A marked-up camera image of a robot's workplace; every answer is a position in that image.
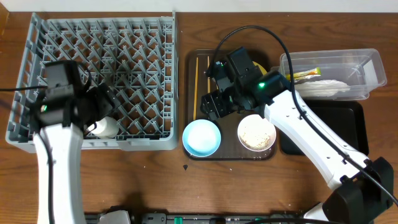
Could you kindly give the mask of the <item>clear plastic waste bin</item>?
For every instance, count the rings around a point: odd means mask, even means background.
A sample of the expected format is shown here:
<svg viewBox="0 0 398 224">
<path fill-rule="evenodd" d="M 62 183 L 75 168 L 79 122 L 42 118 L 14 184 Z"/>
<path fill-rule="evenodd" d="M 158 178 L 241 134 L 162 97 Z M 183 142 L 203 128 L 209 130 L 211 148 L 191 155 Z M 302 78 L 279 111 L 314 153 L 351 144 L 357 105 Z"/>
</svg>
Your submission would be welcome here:
<svg viewBox="0 0 398 224">
<path fill-rule="evenodd" d="M 350 86 L 350 90 L 333 96 L 303 99 L 365 100 L 371 91 L 387 83 L 381 56 L 376 49 L 292 52 L 290 57 L 294 73 L 316 67 L 322 73 L 319 77 L 297 80 L 295 85 L 319 80 L 338 80 Z"/>
</svg>

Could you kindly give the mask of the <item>white bowl with crumbs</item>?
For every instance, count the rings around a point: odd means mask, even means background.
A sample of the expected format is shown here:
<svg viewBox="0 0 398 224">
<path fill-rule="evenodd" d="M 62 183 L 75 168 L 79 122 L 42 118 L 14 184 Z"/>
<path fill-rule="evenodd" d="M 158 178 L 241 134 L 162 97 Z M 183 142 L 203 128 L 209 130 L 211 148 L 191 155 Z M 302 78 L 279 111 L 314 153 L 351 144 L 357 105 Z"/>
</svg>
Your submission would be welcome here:
<svg viewBox="0 0 398 224">
<path fill-rule="evenodd" d="M 243 118 L 237 128 L 239 142 L 248 150 L 262 152 L 271 149 L 276 140 L 276 128 L 258 114 Z"/>
</svg>

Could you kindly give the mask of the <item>light blue bowl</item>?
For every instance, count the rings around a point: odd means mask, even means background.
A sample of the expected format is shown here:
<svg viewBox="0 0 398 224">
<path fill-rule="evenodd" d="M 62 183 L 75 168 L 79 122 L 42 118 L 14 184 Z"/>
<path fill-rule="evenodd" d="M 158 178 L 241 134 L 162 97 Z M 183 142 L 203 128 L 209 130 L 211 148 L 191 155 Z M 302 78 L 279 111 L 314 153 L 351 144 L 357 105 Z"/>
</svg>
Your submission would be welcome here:
<svg viewBox="0 0 398 224">
<path fill-rule="evenodd" d="M 208 157 L 218 150 L 221 144 L 221 132 L 215 123 L 198 119 L 185 127 L 182 143 L 190 155 Z"/>
</svg>

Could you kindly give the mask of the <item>grey plastic dish rack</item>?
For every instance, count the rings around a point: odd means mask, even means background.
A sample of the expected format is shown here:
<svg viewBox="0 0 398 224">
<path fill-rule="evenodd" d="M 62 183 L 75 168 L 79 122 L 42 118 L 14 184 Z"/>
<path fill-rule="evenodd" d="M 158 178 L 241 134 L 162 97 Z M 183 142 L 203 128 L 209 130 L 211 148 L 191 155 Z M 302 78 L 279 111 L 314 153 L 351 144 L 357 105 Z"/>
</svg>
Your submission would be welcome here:
<svg viewBox="0 0 398 224">
<path fill-rule="evenodd" d="M 84 63 L 83 80 L 106 83 L 120 101 L 118 133 L 88 133 L 84 149 L 172 150 L 178 144 L 178 55 L 175 16 L 44 20 L 33 14 L 25 42 L 6 141 L 35 151 L 27 114 L 47 77 L 46 63 Z"/>
</svg>

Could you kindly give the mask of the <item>black equipment rail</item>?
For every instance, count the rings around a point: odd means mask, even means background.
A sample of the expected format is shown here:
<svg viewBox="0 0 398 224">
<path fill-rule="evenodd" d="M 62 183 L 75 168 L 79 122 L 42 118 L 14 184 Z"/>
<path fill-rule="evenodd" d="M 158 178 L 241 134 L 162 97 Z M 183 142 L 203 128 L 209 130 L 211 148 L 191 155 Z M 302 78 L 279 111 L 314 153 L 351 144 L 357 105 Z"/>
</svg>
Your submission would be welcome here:
<svg viewBox="0 0 398 224">
<path fill-rule="evenodd" d="M 126 210 L 130 216 L 131 223 L 143 224 L 176 224 L 176 223 L 196 223 L 196 224 L 209 224 L 209 223 L 248 223 L 265 218 L 301 218 L 301 215 L 282 212 L 272 213 L 267 215 L 215 215 L 215 214 L 175 214 L 168 213 L 167 210 L 151 211 L 150 213 L 138 213 L 134 215 L 131 209 L 122 206 L 112 206 L 109 209 L 100 213 L 85 213 L 87 223 L 99 223 L 100 218 L 105 216 L 108 212 L 115 212 L 116 210 Z"/>
</svg>

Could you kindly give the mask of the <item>white cup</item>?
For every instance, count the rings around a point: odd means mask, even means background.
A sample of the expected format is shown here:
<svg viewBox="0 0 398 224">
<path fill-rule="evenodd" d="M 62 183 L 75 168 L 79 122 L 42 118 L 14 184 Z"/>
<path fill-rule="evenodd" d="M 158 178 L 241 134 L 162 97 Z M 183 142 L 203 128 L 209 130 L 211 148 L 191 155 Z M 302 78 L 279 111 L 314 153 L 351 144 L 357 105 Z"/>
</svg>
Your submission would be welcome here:
<svg viewBox="0 0 398 224">
<path fill-rule="evenodd" d="M 119 132 L 117 121 L 109 116 L 104 117 L 100 121 L 92 124 L 88 131 L 101 139 L 114 138 Z"/>
</svg>

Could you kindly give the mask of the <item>green yellow snack wrapper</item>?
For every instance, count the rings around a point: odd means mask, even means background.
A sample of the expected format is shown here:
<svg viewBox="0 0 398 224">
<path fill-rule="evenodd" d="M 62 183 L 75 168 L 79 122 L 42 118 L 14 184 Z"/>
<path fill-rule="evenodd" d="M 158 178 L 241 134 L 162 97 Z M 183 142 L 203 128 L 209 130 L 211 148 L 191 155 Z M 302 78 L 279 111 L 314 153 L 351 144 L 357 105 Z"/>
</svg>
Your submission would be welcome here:
<svg viewBox="0 0 398 224">
<path fill-rule="evenodd" d="M 321 75 L 321 70 L 319 67 L 310 69 L 310 70 L 306 70 L 303 72 L 297 72 L 293 74 L 294 80 L 306 80 L 306 79 L 311 79 L 314 77 L 319 77 Z"/>
</svg>

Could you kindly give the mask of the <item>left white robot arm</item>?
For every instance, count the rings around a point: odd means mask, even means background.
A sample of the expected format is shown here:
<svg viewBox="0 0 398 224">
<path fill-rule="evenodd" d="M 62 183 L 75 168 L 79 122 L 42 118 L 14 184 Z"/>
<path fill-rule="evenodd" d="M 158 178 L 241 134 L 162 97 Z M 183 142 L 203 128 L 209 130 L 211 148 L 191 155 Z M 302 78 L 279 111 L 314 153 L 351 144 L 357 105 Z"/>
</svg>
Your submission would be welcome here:
<svg viewBox="0 0 398 224">
<path fill-rule="evenodd" d="M 119 129 L 109 117 L 120 102 L 102 83 L 88 91 L 48 88 L 30 107 L 39 167 L 38 223 L 85 223 L 80 157 L 84 132 L 110 139 Z"/>
</svg>

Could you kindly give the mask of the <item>dark brown serving tray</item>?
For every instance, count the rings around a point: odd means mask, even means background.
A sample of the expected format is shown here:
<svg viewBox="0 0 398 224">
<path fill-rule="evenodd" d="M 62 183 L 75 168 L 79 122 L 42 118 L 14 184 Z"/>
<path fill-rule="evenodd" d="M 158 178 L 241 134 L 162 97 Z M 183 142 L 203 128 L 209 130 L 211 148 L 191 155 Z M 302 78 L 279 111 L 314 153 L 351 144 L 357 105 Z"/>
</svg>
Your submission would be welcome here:
<svg viewBox="0 0 398 224">
<path fill-rule="evenodd" d="M 207 93 L 207 80 L 204 74 L 207 70 L 207 56 L 213 56 L 213 51 L 208 49 L 193 50 L 188 53 L 185 60 L 185 124 L 193 121 L 193 101 L 195 89 L 195 67 L 198 57 L 198 93 L 197 93 L 197 118 L 207 119 L 200 111 L 201 97 Z M 216 84 L 211 81 L 211 91 L 216 90 Z M 237 128 L 240 121 L 252 114 L 251 111 L 242 113 L 234 112 L 225 118 L 217 119 L 215 124 L 221 132 L 221 144 L 218 150 L 208 157 L 195 157 L 184 151 L 185 155 L 196 161 L 261 161 L 270 159 L 276 152 L 276 143 L 271 149 L 262 152 L 254 152 L 246 149 L 238 139 Z"/>
</svg>

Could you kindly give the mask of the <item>wooden chopstick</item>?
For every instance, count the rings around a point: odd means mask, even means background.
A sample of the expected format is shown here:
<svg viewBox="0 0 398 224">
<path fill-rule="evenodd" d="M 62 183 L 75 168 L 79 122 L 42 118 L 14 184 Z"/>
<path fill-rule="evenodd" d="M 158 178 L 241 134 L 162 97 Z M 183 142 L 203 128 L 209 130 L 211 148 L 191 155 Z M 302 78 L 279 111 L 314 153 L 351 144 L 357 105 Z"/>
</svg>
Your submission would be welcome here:
<svg viewBox="0 0 398 224">
<path fill-rule="evenodd" d="M 210 69 L 210 56 L 207 56 L 207 66 L 208 66 L 208 70 Z M 211 83 L 210 83 L 210 77 L 207 78 L 207 93 L 210 93 L 211 91 Z"/>
<path fill-rule="evenodd" d="M 194 89 L 194 101 L 193 101 L 193 120 L 197 118 L 197 93 L 198 93 L 198 57 L 196 58 L 195 67 L 195 89 Z"/>
</svg>

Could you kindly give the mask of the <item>black waste tray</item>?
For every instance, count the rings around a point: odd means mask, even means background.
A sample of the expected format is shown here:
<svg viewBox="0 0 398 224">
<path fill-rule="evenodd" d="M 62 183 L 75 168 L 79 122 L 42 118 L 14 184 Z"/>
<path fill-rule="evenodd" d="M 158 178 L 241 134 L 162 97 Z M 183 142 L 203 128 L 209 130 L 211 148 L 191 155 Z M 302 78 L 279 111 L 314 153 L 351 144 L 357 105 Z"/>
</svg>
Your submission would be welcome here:
<svg viewBox="0 0 398 224">
<path fill-rule="evenodd" d="M 308 107 L 339 137 L 369 154 L 363 107 L 357 101 L 307 100 Z"/>
</svg>

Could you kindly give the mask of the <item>white tissue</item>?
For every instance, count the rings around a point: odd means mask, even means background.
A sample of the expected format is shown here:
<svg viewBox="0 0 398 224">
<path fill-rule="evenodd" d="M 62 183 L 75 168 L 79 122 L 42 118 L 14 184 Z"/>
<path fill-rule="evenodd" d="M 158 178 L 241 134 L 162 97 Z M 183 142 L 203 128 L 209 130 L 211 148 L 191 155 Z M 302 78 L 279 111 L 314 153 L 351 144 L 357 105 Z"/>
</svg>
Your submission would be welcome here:
<svg viewBox="0 0 398 224">
<path fill-rule="evenodd" d="M 329 97 L 350 90 L 350 86 L 338 80 L 319 80 L 295 85 L 302 98 Z"/>
</svg>

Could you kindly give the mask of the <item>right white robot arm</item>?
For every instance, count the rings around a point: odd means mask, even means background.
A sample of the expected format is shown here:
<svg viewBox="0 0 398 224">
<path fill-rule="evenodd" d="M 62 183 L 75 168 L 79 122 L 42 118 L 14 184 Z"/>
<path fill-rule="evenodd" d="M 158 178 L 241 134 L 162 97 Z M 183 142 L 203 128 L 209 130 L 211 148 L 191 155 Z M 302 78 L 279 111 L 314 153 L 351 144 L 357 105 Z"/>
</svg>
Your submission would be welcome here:
<svg viewBox="0 0 398 224">
<path fill-rule="evenodd" d="M 302 218 L 283 218 L 283 222 L 371 223 L 397 204 L 390 163 L 382 157 L 371 161 L 344 142 L 278 71 L 264 75 L 252 61 L 215 62 L 206 75 L 218 89 L 203 96 L 203 113 L 215 120 L 240 109 L 257 110 L 298 146 L 333 191 Z"/>
</svg>

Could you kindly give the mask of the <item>yellow round plate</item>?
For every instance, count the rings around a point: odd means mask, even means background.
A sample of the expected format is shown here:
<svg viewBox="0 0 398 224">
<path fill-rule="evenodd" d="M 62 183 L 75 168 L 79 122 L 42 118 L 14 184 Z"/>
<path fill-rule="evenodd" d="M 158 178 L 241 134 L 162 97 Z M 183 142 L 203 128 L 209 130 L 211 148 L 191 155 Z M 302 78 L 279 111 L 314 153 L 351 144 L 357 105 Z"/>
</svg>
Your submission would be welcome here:
<svg viewBox="0 0 398 224">
<path fill-rule="evenodd" d="M 261 73 L 262 73 L 263 75 L 265 75 L 265 74 L 267 73 L 267 70 L 266 70 L 262 65 L 260 65 L 259 63 L 253 61 L 253 64 L 254 64 L 255 66 L 258 66 L 258 67 L 259 67 L 259 69 L 260 69 L 260 71 L 261 71 Z"/>
</svg>

